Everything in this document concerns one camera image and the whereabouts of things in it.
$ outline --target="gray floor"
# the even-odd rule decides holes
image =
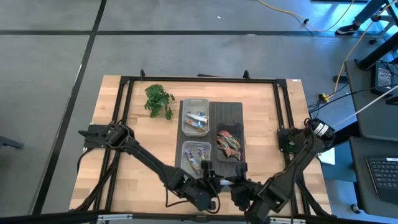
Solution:
[[[347,6],[291,0],[272,4],[308,16],[319,29],[330,26]],[[0,1],[0,29],[91,30],[99,5],[99,0]],[[351,23],[363,6],[355,4],[340,24]],[[306,30],[292,16],[245,0],[109,0],[99,29]],[[369,46],[369,38],[364,38],[351,58],[365,57],[382,42]],[[241,77],[247,69],[254,78],[302,79],[307,103],[312,104],[320,92],[332,91],[331,78],[337,75],[357,40],[358,37],[270,35],[97,36],[44,212],[68,209],[83,143],[77,131],[86,129],[91,121],[103,75],[138,75],[143,68],[147,75],[204,73]],[[85,35],[0,35],[0,135],[26,144],[21,151],[7,147],[0,150],[1,217],[30,211],[87,41]],[[341,94],[345,92],[349,92],[348,87]],[[336,123],[353,111],[347,97],[321,110],[319,117]],[[327,184],[330,197],[334,198],[333,213],[355,219],[349,210],[339,209],[345,204],[335,193],[351,192],[350,189]]]

